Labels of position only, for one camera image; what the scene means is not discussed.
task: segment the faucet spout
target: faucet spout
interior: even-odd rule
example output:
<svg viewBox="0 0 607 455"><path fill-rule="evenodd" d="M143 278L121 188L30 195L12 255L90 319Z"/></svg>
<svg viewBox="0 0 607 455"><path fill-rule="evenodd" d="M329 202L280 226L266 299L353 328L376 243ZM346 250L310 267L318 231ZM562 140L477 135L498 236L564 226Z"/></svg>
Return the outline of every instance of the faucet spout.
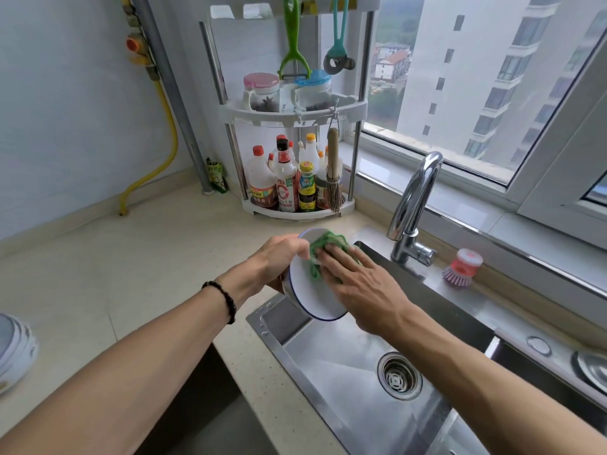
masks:
<svg viewBox="0 0 607 455"><path fill-rule="evenodd" d="M396 241L392 259L397 263L405 263L408 257L413 257L426 266L432 264L436 251L416 242L417 226L442 165L443 155L440 152L429 153L402 194L386 233L388 238Z"/></svg>

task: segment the bracelet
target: bracelet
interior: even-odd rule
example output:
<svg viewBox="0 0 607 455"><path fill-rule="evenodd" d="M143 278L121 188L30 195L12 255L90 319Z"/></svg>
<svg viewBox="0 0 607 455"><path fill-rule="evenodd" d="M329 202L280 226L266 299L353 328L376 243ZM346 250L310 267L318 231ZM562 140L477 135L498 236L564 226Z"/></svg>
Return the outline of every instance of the bracelet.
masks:
<svg viewBox="0 0 607 455"><path fill-rule="evenodd" d="M234 303L234 299L230 297L229 293L224 290L224 288L221 286L221 284L219 284L219 282L207 281L202 284L202 289L207 286L213 286L224 295L226 305L228 306L228 312L230 313L230 321L228 321L228 324L234 324L234 321L236 321L236 304Z"/></svg>

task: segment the wooden brush handle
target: wooden brush handle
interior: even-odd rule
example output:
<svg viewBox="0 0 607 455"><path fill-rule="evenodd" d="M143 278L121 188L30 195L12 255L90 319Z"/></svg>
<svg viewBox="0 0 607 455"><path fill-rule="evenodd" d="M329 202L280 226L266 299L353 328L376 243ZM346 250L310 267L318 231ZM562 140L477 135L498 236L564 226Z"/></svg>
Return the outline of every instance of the wooden brush handle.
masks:
<svg viewBox="0 0 607 455"><path fill-rule="evenodd" d="M330 128L327 137L329 149L327 153L327 177L335 179L339 175L339 131L337 128Z"/></svg>

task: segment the hand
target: hand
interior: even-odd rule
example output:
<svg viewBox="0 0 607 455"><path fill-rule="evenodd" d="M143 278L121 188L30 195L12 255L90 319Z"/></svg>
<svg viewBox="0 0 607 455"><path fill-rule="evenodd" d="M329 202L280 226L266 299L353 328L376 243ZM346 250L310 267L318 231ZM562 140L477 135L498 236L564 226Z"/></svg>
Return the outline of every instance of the hand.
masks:
<svg viewBox="0 0 607 455"><path fill-rule="evenodd" d="M345 253L329 244L317 252L316 259L325 282L358 326L370 334L389 335L398 329L399 315L414 306L394 278L358 247L350 246Z"/></svg>
<svg viewBox="0 0 607 455"><path fill-rule="evenodd" d="M261 287L266 284L283 293L280 277L296 255L302 259L309 259L310 243L295 234L269 238L257 252L249 257L255 265L262 269L259 275Z"/></svg>

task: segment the countertop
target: countertop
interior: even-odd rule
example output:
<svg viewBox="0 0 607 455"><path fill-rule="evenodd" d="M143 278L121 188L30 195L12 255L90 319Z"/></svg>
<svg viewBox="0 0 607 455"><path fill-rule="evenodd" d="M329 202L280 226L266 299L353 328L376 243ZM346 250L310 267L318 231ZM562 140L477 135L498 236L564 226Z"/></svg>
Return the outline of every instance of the countertop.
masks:
<svg viewBox="0 0 607 455"><path fill-rule="evenodd" d="M0 311L30 324L41 344L32 370L0 396L0 435L113 343L247 258L269 237L313 226L353 236L381 228L355 212L290 222L249 215L231 194L192 185L0 260ZM323 420L248 325L276 292L250 298L214 344L281 454L344 454Z"/></svg>

